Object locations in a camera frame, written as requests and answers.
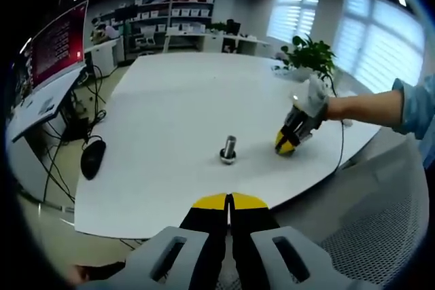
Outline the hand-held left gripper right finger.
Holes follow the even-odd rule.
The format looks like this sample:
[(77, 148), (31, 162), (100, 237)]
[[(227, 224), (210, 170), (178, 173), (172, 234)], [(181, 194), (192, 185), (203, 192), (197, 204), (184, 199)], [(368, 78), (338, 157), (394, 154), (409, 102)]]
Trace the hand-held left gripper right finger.
[(329, 254), (298, 230), (281, 227), (266, 203), (229, 195), (232, 256), (242, 289), (376, 289), (338, 272)]

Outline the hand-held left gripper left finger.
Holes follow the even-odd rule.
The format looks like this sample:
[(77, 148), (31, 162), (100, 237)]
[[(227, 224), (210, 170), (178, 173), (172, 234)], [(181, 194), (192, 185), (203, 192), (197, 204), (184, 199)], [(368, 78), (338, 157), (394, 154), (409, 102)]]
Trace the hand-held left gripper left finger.
[(197, 200), (181, 225), (166, 227), (128, 254), (105, 280), (77, 289), (215, 289), (225, 256), (225, 193)]

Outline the person's left hand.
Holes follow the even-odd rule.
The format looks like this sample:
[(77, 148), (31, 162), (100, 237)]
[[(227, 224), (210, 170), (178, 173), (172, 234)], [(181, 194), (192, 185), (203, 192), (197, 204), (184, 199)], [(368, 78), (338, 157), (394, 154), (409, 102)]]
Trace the person's left hand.
[(105, 280), (121, 271), (125, 265), (125, 261), (117, 261), (103, 266), (74, 265), (67, 279), (72, 285), (78, 285), (94, 280)]

